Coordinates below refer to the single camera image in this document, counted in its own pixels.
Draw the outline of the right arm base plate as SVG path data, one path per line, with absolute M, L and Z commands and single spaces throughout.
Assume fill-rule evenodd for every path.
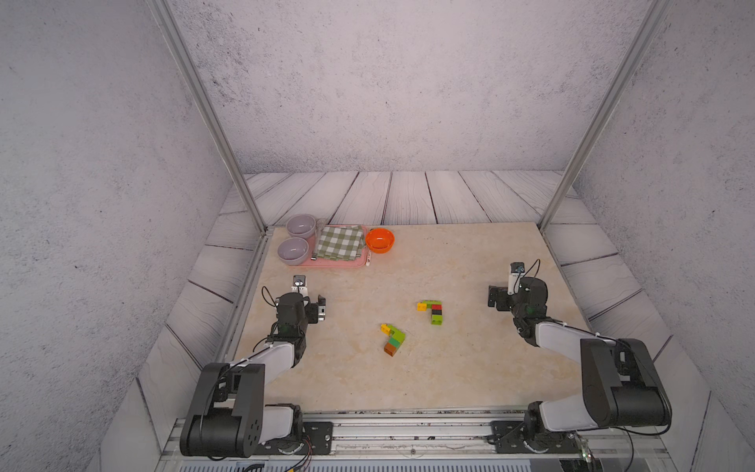
M 580 446 L 566 433 L 527 433 L 523 421 L 491 422 L 486 441 L 497 454 L 580 454 Z

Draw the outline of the long lime lego plate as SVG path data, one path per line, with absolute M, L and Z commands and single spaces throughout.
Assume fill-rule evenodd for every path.
M 395 338 L 396 340 L 398 340 L 400 342 L 400 346 L 401 346 L 403 344 L 406 336 L 405 336 L 404 332 L 401 332 L 401 330 L 397 330 L 396 336 L 395 337 L 390 337 L 390 338 Z

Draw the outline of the brown lego brick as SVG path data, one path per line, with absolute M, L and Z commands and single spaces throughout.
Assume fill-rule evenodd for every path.
M 397 348 L 390 343 L 385 344 L 383 350 L 385 350 L 385 353 L 389 354 L 391 357 L 395 356 L 395 353 L 397 352 Z

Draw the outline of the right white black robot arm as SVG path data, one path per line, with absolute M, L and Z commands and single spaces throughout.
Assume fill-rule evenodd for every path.
M 577 363 L 581 393 L 530 403 L 521 441 L 544 454 L 571 434 L 617 428 L 672 426 L 672 403 L 645 343 L 576 328 L 548 316 L 549 290 L 537 277 L 515 277 L 513 287 L 491 285 L 488 306 L 509 312 L 531 346 Z

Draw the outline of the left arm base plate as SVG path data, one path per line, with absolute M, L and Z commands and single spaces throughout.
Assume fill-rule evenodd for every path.
M 332 422 L 309 422 L 303 423 L 302 438 L 300 440 L 276 439 L 259 444 L 255 449 L 255 455 L 272 456 L 303 456 L 312 454 L 315 456 L 330 455 L 333 443 Z

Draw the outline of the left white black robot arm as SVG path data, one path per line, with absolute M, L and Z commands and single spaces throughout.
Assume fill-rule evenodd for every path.
M 312 302 L 289 292 L 274 306 L 276 321 L 260 352 L 202 369 L 181 431 L 184 456 L 246 458 L 264 446 L 295 452 L 306 444 L 301 407 L 267 405 L 265 387 L 300 363 L 308 327 L 326 319 L 326 297 Z

